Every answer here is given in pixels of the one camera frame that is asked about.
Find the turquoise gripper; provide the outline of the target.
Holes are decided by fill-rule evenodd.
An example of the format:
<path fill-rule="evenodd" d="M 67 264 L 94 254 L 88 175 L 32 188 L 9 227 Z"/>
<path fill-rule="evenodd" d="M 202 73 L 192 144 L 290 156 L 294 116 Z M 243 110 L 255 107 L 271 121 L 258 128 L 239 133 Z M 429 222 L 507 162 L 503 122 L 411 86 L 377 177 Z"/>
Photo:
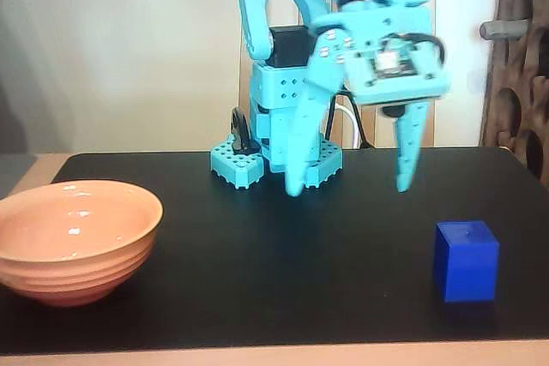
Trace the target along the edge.
<path fill-rule="evenodd" d="M 285 187 L 290 196 L 300 195 L 303 188 L 319 187 L 342 168 L 341 149 L 323 140 L 320 130 L 332 98 L 347 78 L 345 54 L 353 40 L 374 45 L 392 33 L 432 34 L 431 14 L 424 6 L 401 5 L 339 11 L 316 18 L 312 32 L 319 35 L 288 132 Z M 428 101 L 410 103 L 395 121 L 399 192 L 412 184 L 428 110 Z"/>

